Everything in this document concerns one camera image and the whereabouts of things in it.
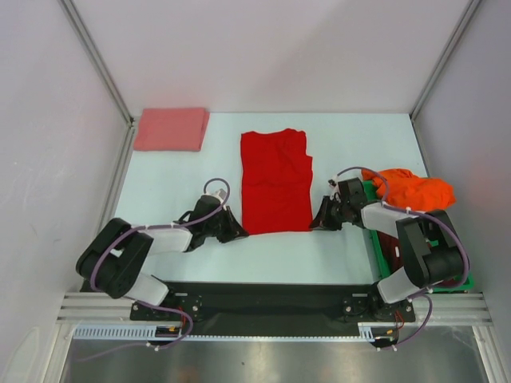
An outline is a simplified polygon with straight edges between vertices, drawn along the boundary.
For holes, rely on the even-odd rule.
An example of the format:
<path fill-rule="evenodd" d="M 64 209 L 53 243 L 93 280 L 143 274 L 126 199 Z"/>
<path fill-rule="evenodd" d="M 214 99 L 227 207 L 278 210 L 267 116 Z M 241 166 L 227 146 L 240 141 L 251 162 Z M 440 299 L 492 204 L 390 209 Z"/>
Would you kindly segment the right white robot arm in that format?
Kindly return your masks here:
<path fill-rule="evenodd" d="M 339 231 L 349 223 L 398 241 L 402 266 L 371 286 L 363 313 L 387 320 L 398 304 L 429 288 L 454 279 L 460 283 L 466 280 L 468 255 L 446 211 L 413 211 L 370 200 L 358 178 L 328 183 L 331 193 L 323 197 L 310 229 Z"/>

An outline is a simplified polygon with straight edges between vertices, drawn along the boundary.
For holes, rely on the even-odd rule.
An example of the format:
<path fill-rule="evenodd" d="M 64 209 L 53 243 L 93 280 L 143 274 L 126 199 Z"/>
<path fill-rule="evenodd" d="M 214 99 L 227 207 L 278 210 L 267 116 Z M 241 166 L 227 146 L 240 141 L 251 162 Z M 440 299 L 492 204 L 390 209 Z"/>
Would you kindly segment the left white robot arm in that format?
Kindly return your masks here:
<path fill-rule="evenodd" d="M 110 298 L 148 303 L 156 318 L 170 318 L 176 300 L 158 278 L 142 272 L 145 260 L 169 252 L 186 253 L 206 239 L 229 243 L 249 236 L 225 204 L 225 193 L 203 194 L 191 211 L 167 225 L 134 228 L 123 219 L 111 219 L 81 254 L 76 272 L 93 290 Z"/>

